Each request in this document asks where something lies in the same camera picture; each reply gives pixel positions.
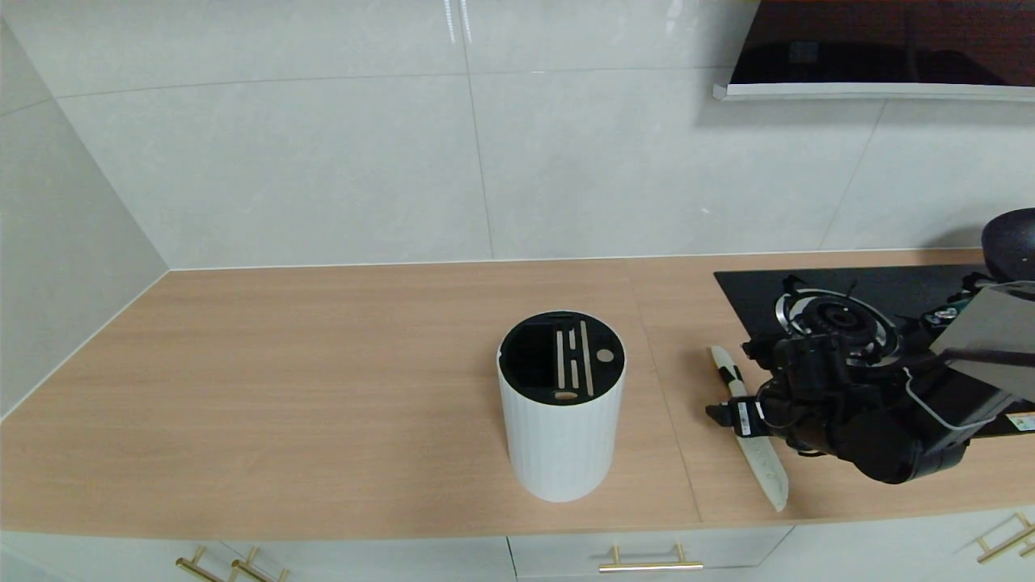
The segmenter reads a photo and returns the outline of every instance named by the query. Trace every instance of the white cylindrical container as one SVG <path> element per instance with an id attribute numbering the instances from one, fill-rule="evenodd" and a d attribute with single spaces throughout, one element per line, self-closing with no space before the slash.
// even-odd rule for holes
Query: white cylindrical container
<path id="1" fill-rule="evenodd" d="M 496 358 L 510 465 L 546 501 L 572 501 L 611 468 L 625 350 L 600 320 L 557 311 L 518 324 Z"/>

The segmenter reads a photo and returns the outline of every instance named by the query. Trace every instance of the black glass cooktop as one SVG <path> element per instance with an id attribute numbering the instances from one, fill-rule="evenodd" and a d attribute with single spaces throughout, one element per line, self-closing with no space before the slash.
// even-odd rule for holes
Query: black glass cooktop
<path id="1" fill-rule="evenodd" d="M 910 318 L 919 318 L 944 305 L 950 296 L 963 289 L 965 277 L 984 270 L 984 265 L 973 264 L 719 271 L 715 273 L 715 279 L 744 329 L 753 338 L 785 331 L 776 315 L 776 304 L 791 277 L 800 280 L 796 283 L 798 289 L 822 289 L 850 295 L 883 314 L 894 325 L 905 325 Z M 926 342 L 920 342 L 920 346 L 916 344 L 916 341 L 908 342 L 906 353 L 926 347 Z M 1035 404 L 1022 401 L 1012 405 L 1006 413 L 1026 411 L 1035 411 Z M 1023 433 L 1001 415 L 977 436 L 1007 434 Z"/>

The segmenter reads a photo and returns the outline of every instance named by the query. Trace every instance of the gold cabinet handle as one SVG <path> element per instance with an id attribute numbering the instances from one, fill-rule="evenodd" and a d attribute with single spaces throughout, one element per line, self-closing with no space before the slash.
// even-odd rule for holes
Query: gold cabinet handle
<path id="1" fill-rule="evenodd" d="M 981 537 L 978 537 L 977 545 L 980 546 L 982 550 L 984 550 L 984 553 L 977 557 L 977 563 L 982 563 L 982 564 L 986 563 L 993 558 L 1003 555 L 1004 552 L 1016 546 L 1017 544 L 1021 544 L 1022 542 L 1027 543 L 1028 537 L 1035 534 L 1035 525 L 1029 523 L 1028 519 L 1025 518 L 1025 516 L 1023 516 L 1022 514 L 1013 514 L 1013 517 L 1015 517 L 1017 521 L 1021 522 L 1021 525 L 1024 526 L 1024 529 L 1014 533 L 1013 535 L 1010 536 L 1009 540 L 1003 542 L 1002 544 L 999 544 L 995 548 L 988 547 L 988 543 L 984 541 L 983 535 Z M 1029 545 L 1027 548 L 1022 550 L 1021 555 L 1027 557 L 1029 554 L 1035 551 L 1032 550 L 1032 547 L 1033 546 Z"/>
<path id="2" fill-rule="evenodd" d="M 195 557 L 190 558 L 189 560 L 184 558 L 176 558 L 176 565 L 188 572 L 191 576 L 196 576 L 198 578 L 201 578 L 202 580 L 205 580 L 205 582 L 223 582 L 223 580 L 220 580 L 218 576 L 198 565 L 198 562 L 201 560 L 201 557 L 203 555 L 205 555 L 204 546 L 198 548 L 198 551 L 195 552 Z"/>
<path id="3" fill-rule="evenodd" d="M 247 576 L 248 578 L 255 580 L 256 582 L 285 582 L 288 579 L 288 571 L 280 571 L 280 578 L 273 580 L 272 578 L 266 576 L 265 574 L 256 570 L 255 560 L 256 556 L 259 555 L 259 548 L 252 548 L 248 552 L 248 559 L 245 561 L 234 560 L 230 563 L 230 568 L 234 569 L 234 574 L 240 572 L 241 574 Z"/>
<path id="4" fill-rule="evenodd" d="M 656 571 L 670 571 L 670 570 L 704 570 L 704 562 L 699 561 L 686 561 L 686 555 L 683 553 L 683 545 L 676 544 L 676 553 L 679 554 L 679 561 L 672 562 L 658 562 L 658 563 L 623 563 L 622 557 L 618 552 L 618 546 L 612 546 L 611 554 L 615 557 L 613 563 L 601 563 L 599 572 L 600 574 L 609 574 L 613 572 L 656 572 Z"/>

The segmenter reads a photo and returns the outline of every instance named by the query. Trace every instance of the frying pan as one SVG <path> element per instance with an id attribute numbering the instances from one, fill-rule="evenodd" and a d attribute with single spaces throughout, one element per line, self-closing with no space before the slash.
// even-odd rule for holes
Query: frying pan
<path id="1" fill-rule="evenodd" d="M 1035 208 L 993 219 L 981 231 L 981 251 L 996 281 L 1035 281 Z"/>

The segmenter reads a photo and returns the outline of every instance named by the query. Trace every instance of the wall tile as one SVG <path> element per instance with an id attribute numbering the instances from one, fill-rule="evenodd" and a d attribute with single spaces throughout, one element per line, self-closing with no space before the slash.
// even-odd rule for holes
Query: wall tile
<path id="1" fill-rule="evenodd" d="M 817 249 L 882 104 L 716 101 L 729 74 L 474 76 L 496 256 Z"/>
<path id="2" fill-rule="evenodd" d="M 55 96 L 466 70 L 442 0 L 7 0 L 4 9 Z"/>
<path id="3" fill-rule="evenodd" d="M 173 268 L 491 257 L 463 76 L 60 103 Z"/>
<path id="4" fill-rule="evenodd" d="M 1032 104 L 889 101 L 824 249 L 977 246 L 1035 206 Z"/>
<path id="5" fill-rule="evenodd" d="M 471 72 L 733 66 L 757 0 L 467 0 Z"/>
<path id="6" fill-rule="evenodd" d="M 0 21 L 0 115 L 51 98 L 22 46 Z"/>
<path id="7" fill-rule="evenodd" d="M 54 101 L 0 118 L 0 413 L 166 271 Z"/>

